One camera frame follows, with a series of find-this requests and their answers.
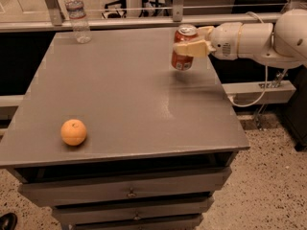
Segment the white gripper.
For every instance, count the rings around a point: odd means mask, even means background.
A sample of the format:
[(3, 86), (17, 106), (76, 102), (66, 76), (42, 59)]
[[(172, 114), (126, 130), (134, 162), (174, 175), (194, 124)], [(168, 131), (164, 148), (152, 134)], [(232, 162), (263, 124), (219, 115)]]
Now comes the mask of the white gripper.
[(239, 32), (242, 26), (241, 22), (234, 22), (224, 23), (216, 28), (198, 27), (198, 39), (201, 40), (175, 43), (173, 49), (178, 55), (185, 57), (206, 58), (213, 52), (212, 55), (217, 59), (234, 60), (238, 58)]

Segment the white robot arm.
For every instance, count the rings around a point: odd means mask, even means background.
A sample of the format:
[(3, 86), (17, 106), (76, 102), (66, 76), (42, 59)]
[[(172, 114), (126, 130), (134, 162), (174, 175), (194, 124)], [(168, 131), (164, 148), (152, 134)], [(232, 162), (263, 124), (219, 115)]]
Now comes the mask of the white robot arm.
[(175, 43), (173, 49), (181, 56), (217, 59), (249, 58), (255, 62), (281, 69), (307, 65), (307, 11), (283, 13), (272, 23), (224, 23), (218, 27), (197, 29), (198, 36)]

